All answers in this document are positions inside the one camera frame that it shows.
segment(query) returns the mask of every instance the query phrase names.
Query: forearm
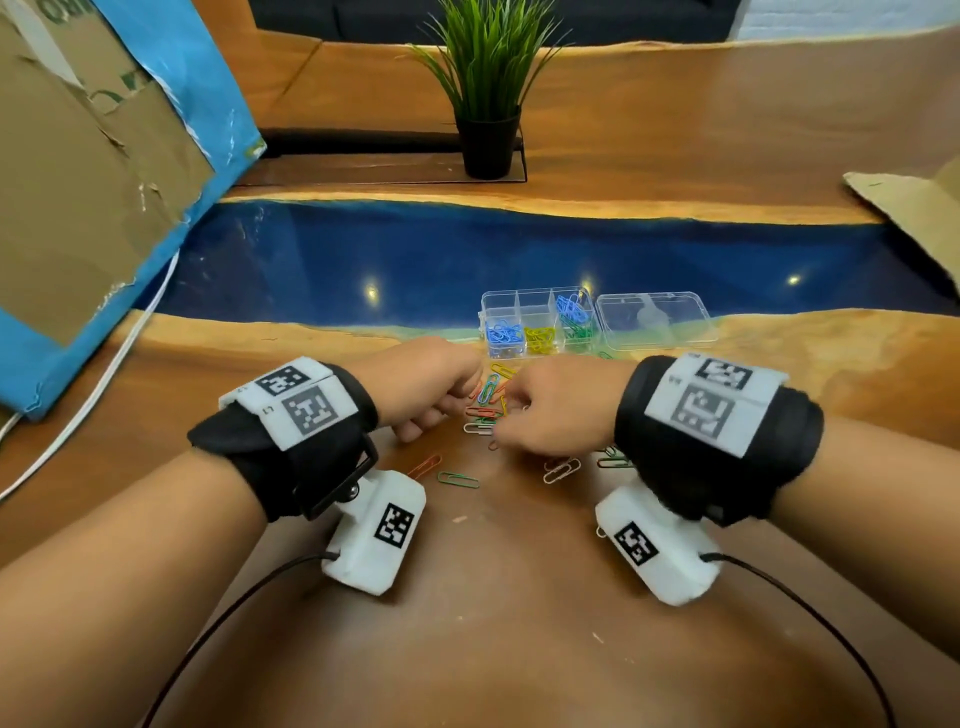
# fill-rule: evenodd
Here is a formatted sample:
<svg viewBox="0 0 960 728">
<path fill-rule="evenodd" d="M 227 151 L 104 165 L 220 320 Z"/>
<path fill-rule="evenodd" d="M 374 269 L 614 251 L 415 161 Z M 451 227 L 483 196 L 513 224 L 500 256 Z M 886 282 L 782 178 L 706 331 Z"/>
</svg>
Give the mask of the forearm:
<svg viewBox="0 0 960 728">
<path fill-rule="evenodd" d="M 960 659 L 960 453 L 828 418 L 770 520 Z"/>
<path fill-rule="evenodd" d="M 265 527 L 191 450 L 0 572 L 0 725 L 134 725 Z"/>
</svg>

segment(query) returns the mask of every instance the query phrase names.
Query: black cable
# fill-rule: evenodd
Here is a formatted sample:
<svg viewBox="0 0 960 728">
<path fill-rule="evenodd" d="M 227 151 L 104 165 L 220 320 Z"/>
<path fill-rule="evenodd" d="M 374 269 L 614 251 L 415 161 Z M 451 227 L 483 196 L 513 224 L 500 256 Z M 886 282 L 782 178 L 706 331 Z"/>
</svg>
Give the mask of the black cable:
<svg viewBox="0 0 960 728">
<path fill-rule="evenodd" d="M 230 619 L 234 612 L 236 612 L 240 607 L 251 596 L 259 592 L 263 587 L 269 584 L 271 581 L 276 579 L 285 571 L 289 571 L 293 567 L 298 567 L 300 564 L 307 564 L 311 561 L 336 561 L 340 558 L 339 553 L 332 553 L 330 551 L 324 551 L 324 553 L 315 553 L 310 556 L 299 556 L 296 559 L 291 559 L 286 564 L 278 566 L 276 569 L 268 573 L 262 579 L 260 579 L 256 584 L 251 586 L 243 595 L 238 598 L 235 602 L 230 604 L 222 615 L 220 615 L 209 627 L 206 628 L 204 633 L 193 643 L 193 646 L 187 650 L 186 654 L 183 655 L 183 659 L 180 660 L 180 664 L 177 665 L 177 668 L 173 671 L 170 677 L 167 679 L 166 684 L 160 690 L 159 695 L 156 697 L 154 704 L 150 706 L 150 711 L 147 713 L 147 716 L 143 719 L 143 724 L 140 728 L 150 728 L 150 724 L 154 722 L 156 717 L 156 712 L 160 709 L 160 705 L 163 703 L 163 699 L 167 696 L 170 690 L 174 687 L 174 683 L 177 682 L 177 679 L 182 675 L 183 671 L 186 670 L 186 667 L 190 664 L 190 661 L 197 656 L 197 653 L 200 652 L 201 647 L 203 647 L 207 641 L 213 637 L 213 633 L 220 629 L 223 626 L 224 622 Z"/>
<path fill-rule="evenodd" d="M 883 714 L 886 717 L 887 726 L 889 728 L 897 728 L 897 719 L 894 716 L 893 706 L 890 704 L 890 699 L 887 697 L 887 693 L 883 689 L 883 686 L 880 685 L 880 681 L 877 679 L 876 675 L 874 675 L 874 671 L 867 664 L 867 661 L 863 658 L 863 655 L 856 651 L 856 647 L 854 647 L 850 641 L 840 633 L 839 629 L 830 624 L 826 617 L 807 604 L 803 599 L 801 599 L 800 595 L 786 586 L 786 584 L 778 579 L 775 579 L 765 571 L 761 571 L 757 567 L 748 564 L 746 561 L 741 561 L 735 556 L 730 556 L 726 553 L 704 553 L 700 555 L 700 558 L 707 562 L 726 561 L 728 564 L 733 564 L 734 566 L 740 567 L 743 570 L 749 571 L 750 573 L 759 576 L 768 584 L 772 584 L 773 586 L 777 587 L 777 589 L 789 596 L 794 602 L 802 606 L 804 611 L 820 622 L 824 628 L 831 635 L 833 635 L 833 637 L 835 637 L 840 644 L 844 646 L 844 649 L 850 653 L 851 657 L 856 660 L 856 663 L 860 666 L 860 669 L 863 670 L 864 674 L 867 675 L 867 679 L 870 680 L 870 684 L 874 686 L 876 696 L 880 699 L 880 705 L 882 706 Z"/>
</svg>

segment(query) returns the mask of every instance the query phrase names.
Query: clear plastic container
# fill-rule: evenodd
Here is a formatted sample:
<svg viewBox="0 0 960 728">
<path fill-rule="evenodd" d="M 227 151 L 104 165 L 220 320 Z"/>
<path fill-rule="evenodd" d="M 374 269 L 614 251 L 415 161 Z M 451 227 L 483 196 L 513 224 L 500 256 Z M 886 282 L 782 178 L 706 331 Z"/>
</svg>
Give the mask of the clear plastic container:
<svg viewBox="0 0 960 728">
<path fill-rule="evenodd" d="M 719 338 L 700 297 L 678 293 L 611 293 L 596 300 L 607 347 L 637 349 L 699 347 Z"/>
<path fill-rule="evenodd" d="M 593 351 L 599 327 L 586 288 L 489 291 L 480 304 L 491 359 Z"/>
</svg>

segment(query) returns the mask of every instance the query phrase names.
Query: wooden table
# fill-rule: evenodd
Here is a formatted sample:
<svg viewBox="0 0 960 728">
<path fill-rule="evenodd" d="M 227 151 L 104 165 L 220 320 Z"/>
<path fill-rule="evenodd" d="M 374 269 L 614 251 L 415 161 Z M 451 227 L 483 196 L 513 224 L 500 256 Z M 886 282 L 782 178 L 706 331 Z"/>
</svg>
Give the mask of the wooden table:
<svg viewBox="0 0 960 728">
<path fill-rule="evenodd" d="M 429 77 L 394 61 L 396 49 L 249 28 L 215 35 L 261 123 L 448 122 Z M 957 38 L 574 51 L 543 76 L 527 107 L 527 184 L 285 192 L 561 214 L 870 220 L 838 173 L 855 162 L 866 171 L 926 167 L 951 144 L 955 151 L 948 132 L 957 128 L 957 58 L 947 49 Z M 844 59 L 872 63 L 857 76 L 870 85 L 852 83 L 856 74 L 838 65 Z M 870 82 L 881 61 L 893 60 L 900 66 Z M 791 84 L 777 68 L 792 69 Z M 838 74 L 843 84 L 831 81 Z M 855 102 L 844 102 L 841 90 Z M 361 93 L 374 92 L 407 101 L 361 103 Z M 798 119 L 808 123 L 803 133 Z M 829 411 L 960 447 L 956 319 L 830 311 L 735 316 L 720 326 L 718 354 L 783 369 Z M 23 425 L 4 442 L 0 482 L 60 431 L 122 335 L 115 332 L 46 422 Z M 342 362 L 393 343 L 157 317 L 87 423 L 0 508 L 0 563 L 180 451 L 186 429 L 238 383 L 295 355 Z M 409 448 L 381 437 L 383 467 L 406 471 L 441 452 L 445 466 L 480 477 L 481 488 L 427 478 L 427 511 L 383 599 L 311 569 L 255 599 L 181 679 L 167 724 L 878 725 L 876 700 L 849 657 L 762 583 L 728 572 L 689 607 L 657 603 L 593 535 L 592 506 L 616 475 L 588 466 L 547 488 L 540 461 L 486 444 L 457 423 Z M 328 530 L 328 522 L 272 526 L 225 603 L 271 566 L 321 546 Z M 718 538 L 794 587 L 861 648 L 901 726 L 955 723 L 960 667 L 767 524 L 744 523 Z"/>
</svg>

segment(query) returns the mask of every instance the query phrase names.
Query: cardboard sheet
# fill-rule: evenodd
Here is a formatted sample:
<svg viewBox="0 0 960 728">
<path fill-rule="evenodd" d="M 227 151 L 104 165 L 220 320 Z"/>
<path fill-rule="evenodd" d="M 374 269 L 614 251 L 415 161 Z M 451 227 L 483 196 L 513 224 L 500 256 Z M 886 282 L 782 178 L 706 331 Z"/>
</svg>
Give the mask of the cardboard sheet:
<svg viewBox="0 0 960 728">
<path fill-rule="evenodd" d="M 0 0 L 0 109 L 0 308 L 67 345 L 213 169 L 85 0 Z"/>
<path fill-rule="evenodd" d="M 960 157 L 929 180 L 859 172 L 844 179 L 940 263 L 960 293 Z"/>
</svg>

